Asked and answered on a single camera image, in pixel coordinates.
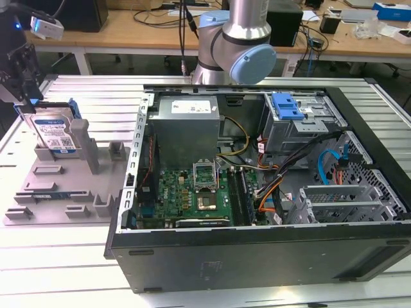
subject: table leg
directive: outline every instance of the table leg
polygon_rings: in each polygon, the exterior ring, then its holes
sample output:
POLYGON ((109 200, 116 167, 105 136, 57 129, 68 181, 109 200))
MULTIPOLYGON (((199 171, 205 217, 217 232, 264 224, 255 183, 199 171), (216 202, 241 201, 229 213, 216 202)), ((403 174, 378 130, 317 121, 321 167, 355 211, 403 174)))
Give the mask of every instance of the table leg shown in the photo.
POLYGON ((290 54, 285 62, 282 77, 292 77, 300 59, 300 55, 290 54))
POLYGON ((133 55, 126 55, 128 71, 134 70, 133 55))
POLYGON ((91 66, 89 59, 85 53, 76 51, 74 52, 74 56, 76 57, 77 66, 80 70, 81 75, 92 75, 91 66))
POLYGON ((359 75, 361 73, 361 69, 364 66, 363 62, 352 62, 351 68, 349 70, 350 75, 359 75))

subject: open computer tower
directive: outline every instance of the open computer tower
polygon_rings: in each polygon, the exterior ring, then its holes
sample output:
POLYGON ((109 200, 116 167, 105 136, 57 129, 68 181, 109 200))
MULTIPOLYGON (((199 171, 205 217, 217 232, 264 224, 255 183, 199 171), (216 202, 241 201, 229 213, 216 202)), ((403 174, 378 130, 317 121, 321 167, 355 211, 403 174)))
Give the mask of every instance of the open computer tower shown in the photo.
POLYGON ((411 181, 338 88, 145 86, 111 250, 133 292, 366 281, 411 181))

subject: light blue joint cap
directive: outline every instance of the light blue joint cap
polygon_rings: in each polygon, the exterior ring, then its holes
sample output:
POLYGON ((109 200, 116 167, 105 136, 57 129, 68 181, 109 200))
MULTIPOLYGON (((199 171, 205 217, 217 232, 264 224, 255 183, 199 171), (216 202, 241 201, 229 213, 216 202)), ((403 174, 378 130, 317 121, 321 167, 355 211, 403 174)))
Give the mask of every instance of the light blue joint cap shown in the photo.
POLYGON ((200 16, 199 28, 219 26, 225 24, 230 18, 230 11, 209 11, 200 16))
POLYGON ((230 77, 239 84, 255 85, 266 78, 275 66, 277 55, 271 45, 250 48, 232 65, 230 77))

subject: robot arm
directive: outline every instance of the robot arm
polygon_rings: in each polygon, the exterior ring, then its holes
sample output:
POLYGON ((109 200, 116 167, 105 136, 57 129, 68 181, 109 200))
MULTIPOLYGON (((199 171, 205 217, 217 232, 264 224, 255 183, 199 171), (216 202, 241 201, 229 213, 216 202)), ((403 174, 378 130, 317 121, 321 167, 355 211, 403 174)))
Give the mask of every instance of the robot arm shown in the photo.
POLYGON ((268 0, 232 0, 230 11, 201 15, 196 84, 255 84, 274 68, 276 55, 268 44, 268 0))
POLYGON ((33 44, 26 35, 15 11, 32 15, 38 32, 47 23, 60 27, 60 22, 44 12, 28 6, 0 0, 0 101, 20 105, 25 112, 34 112, 30 99, 43 99, 40 87, 40 69, 33 44))

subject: white table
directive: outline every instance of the white table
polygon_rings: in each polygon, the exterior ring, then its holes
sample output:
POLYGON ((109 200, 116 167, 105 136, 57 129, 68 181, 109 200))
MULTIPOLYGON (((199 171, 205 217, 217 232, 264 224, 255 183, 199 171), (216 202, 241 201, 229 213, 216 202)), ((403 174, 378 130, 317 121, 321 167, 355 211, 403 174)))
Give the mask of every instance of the white table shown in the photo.
MULTIPOLYGON (((187 83, 184 78, 61 76, 43 84, 46 99, 73 97, 99 145, 131 140, 144 83, 187 83)), ((264 83, 340 87, 359 113, 387 138, 396 158, 411 160, 409 121, 389 96, 361 79, 270 78, 264 83), (405 144, 402 150, 395 150, 405 144)), ((19 119, 0 142, 0 212, 12 201, 35 159, 35 136, 19 119)), ((411 257, 370 282, 135 295, 116 261, 103 257, 108 226, 0 226, 0 307, 329 307, 411 306, 411 257)))

